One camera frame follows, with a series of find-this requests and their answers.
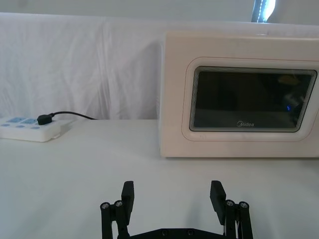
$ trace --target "white microwave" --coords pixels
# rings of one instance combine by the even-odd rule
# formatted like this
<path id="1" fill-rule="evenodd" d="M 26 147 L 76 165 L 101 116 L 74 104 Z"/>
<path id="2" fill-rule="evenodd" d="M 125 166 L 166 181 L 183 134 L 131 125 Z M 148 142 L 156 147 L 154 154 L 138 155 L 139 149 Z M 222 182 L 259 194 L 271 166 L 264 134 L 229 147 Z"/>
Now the white microwave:
<path id="1" fill-rule="evenodd" d="M 319 38 L 169 32 L 166 157 L 318 157 Z"/>

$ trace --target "white table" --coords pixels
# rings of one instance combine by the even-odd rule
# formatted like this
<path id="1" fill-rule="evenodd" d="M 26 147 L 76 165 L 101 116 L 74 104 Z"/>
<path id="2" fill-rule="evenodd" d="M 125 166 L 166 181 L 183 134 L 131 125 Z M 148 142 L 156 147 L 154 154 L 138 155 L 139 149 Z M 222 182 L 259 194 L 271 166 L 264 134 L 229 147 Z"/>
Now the white table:
<path id="1" fill-rule="evenodd" d="M 92 120 L 47 143 L 0 139 L 0 238 L 100 239 L 99 206 L 120 199 L 127 180 L 135 183 L 131 235 L 222 233 L 211 180 L 250 204 L 255 239 L 319 235 L 319 161 L 161 158 L 155 120 Z"/>

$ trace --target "wrinkled white cloth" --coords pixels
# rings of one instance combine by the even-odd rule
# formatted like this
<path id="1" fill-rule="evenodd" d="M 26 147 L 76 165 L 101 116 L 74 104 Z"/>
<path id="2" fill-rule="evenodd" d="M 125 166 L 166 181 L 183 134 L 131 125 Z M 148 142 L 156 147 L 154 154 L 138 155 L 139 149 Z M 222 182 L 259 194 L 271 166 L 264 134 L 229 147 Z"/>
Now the wrinkled white cloth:
<path id="1" fill-rule="evenodd" d="M 169 30 L 319 37 L 319 26 L 0 13 L 0 117 L 156 119 Z"/>

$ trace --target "black plug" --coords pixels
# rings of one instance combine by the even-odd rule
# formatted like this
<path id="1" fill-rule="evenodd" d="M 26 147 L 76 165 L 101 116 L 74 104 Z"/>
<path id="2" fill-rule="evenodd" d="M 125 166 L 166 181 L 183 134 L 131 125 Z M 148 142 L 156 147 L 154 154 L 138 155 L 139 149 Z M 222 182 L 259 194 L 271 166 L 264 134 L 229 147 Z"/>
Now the black plug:
<path id="1" fill-rule="evenodd" d="M 39 125 L 45 125 L 45 124 L 48 124 L 48 123 L 52 122 L 52 117 L 53 116 L 51 114 L 49 114 L 49 115 L 41 115 L 36 120 L 38 121 Z"/>

